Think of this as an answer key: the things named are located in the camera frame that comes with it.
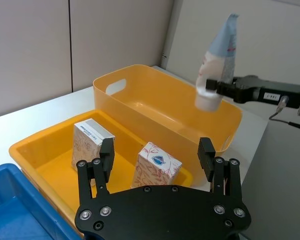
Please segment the screw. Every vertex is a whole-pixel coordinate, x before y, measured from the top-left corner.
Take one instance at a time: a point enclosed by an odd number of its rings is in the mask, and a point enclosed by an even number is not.
[[[224,214],[226,212],[225,208],[221,205],[215,205],[213,209],[217,214]]]
[[[237,165],[238,161],[237,160],[230,160],[230,163],[232,163],[233,165]]]
[[[145,186],[145,187],[143,188],[143,191],[146,192],[146,193],[149,193],[149,192],[151,192],[151,187]]]
[[[93,160],[93,164],[99,164],[100,162],[101,162],[100,159]]]
[[[103,208],[101,208],[100,210],[100,215],[101,216],[108,216],[111,213],[111,208],[109,206],[104,206]]]
[[[239,218],[243,218],[244,216],[246,216],[246,213],[241,209],[241,208],[235,208],[233,210],[234,214],[236,216],[238,216]]]
[[[101,230],[104,227],[104,223],[102,221],[97,221],[94,225],[93,228],[96,231]]]
[[[86,165],[86,163],[85,163],[84,161],[80,161],[80,162],[78,163],[78,166],[79,166],[79,167],[83,167],[84,165]]]
[[[224,225],[225,225],[226,227],[228,227],[228,228],[231,228],[231,227],[232,227],[232,225],[233,225],[233,223],[232,223],[232,221],[231,221],[231,220],[229,220],[229,219],[226,219],[226,220],[224,221]]]
[[[91,211],[89,210],[84,210],[83,212],[80,213],[81,220],[87,220],[90,217],[91,217]]]
[[[177,186],[173,186],[173,187],[171,188],[171,190],[172,190],[172,192],[176,193],[176,192],[179,191],[179,188],[178,188]]]
[[[215,161],[216,161],[218,164],[221,164],[221,163],[223,162],[221,158],[217,158]]]

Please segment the orange plastic bin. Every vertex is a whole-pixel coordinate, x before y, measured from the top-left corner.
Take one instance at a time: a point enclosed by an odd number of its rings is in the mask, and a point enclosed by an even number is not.
[[[115,159],[107,189],[110,193],[130,189],[138,153],[146,142],[99,110],[37,132],[9,149],[23,173],[73,227],[79,207],[78,174],[71,167],[74,124],[89,118],[115,135]],[[189,187],[192,181],[191,174],[182,167],[174,183]],[[96,195],[95,186],[92,193]]]
[[[195,185],[204,178],[197,157],[199,138],[209,137],[220,156],[242,118],[241,110],[226,101],[216,112],[197,109],[192,85],[145,65],[101,76],[93,86],[96,109],[175,156]]]

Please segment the tissue box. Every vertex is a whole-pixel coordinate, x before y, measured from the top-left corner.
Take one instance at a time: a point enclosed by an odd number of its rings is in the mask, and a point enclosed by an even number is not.
[[[131,187],[170,185],[181,166],[180,161],[152,142],[148,142],[138,154]]]
[[[99,158],[102,141],[115,138],[103,126],[92,118],[74,124],[72,167],[77,170],[77,162],[86,160],[91,162]]]

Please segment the plastic bottle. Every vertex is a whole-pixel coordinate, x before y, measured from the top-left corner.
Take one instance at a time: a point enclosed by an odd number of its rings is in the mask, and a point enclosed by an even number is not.
[[[203,111],[218,109],[222,96],[216,91],[206,90],[207,79],[231,83],[235,71],[237,47],[237,14],[231,14],[210,45],[203,58],[196,79],[195,106]]]

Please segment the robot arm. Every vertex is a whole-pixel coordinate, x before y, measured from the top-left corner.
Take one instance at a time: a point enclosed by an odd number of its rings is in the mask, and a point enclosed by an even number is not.
[[[202,137],[198,157],[210,192],[178,185],[151,185],[116,193],[106,183],[114,162],[112,138],[100,158],[77,163],[80,206],[75,225],[86,240],[239,240],[251,216],[242,202],[240,162],[215,157]],[[95,179],[96,196],[90,180]]]
[[[286,106],[299,109],[300,85],[262,80],[254,75],[235,77],[231,84],[208,79],[207,90],[232,98],[234,102],[244,104],[250,101],[278,105],[283,96],[288,97]]]

